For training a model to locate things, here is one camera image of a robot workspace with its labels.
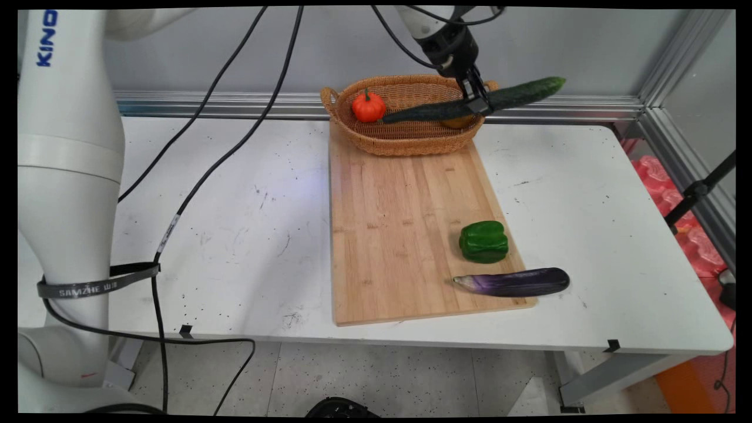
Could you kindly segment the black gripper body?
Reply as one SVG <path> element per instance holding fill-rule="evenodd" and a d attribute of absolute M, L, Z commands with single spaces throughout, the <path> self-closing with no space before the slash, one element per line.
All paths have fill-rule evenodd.
<path fill-rule="evenodd" d="M 422 51 L 433 65 L 441 67 L 440 75 L 482 82 L 475 65 L 479 48 L 468 26 L 422 27 Z"/>

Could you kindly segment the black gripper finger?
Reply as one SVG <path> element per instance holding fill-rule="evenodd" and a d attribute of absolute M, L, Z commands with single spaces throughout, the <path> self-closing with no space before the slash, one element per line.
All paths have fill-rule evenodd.
<path fill-rule="evenodd" d="M 463 93 L 463 103 L 472 113 L 481 112 L 481 97 L 476 88 L 477 83 L 471 76 L 465 76 L 460 82 Z"/>
<path fill-rule="evenodd" d="M 480 113 L 480 115 L 489 115 L 494 112 L 494 107 L 488 96 L 489 90 L 484 85 L 478 69 L 472 69 L 472 90 L 474 94 L 472 111 Z"/>

